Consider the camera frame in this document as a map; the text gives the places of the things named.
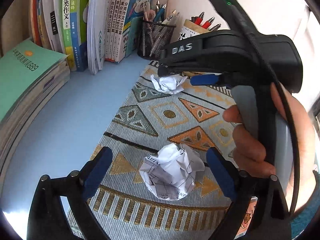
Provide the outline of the person's right hand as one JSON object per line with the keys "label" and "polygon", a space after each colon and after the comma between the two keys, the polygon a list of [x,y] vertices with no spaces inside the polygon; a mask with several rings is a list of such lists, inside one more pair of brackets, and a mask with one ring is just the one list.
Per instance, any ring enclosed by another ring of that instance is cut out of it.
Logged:
{"label": "person's right hand", "polygon": [[[287,90],[284,90],[284,93],[289,103],[297,132],[300,179],[309,181],[314,177],[315,130],[302,104]],[[264,146],[257,139],[254,139],[242,124],[242,116],[238,107],[233,105],[225,110],[223,119],[226,122],[236,122],[238,124],[233,131],[233,139],[236,145],[233,158],[239,168],[254,177],[266,178],[275,174],[276,168],[265,161],[266,150]]]}

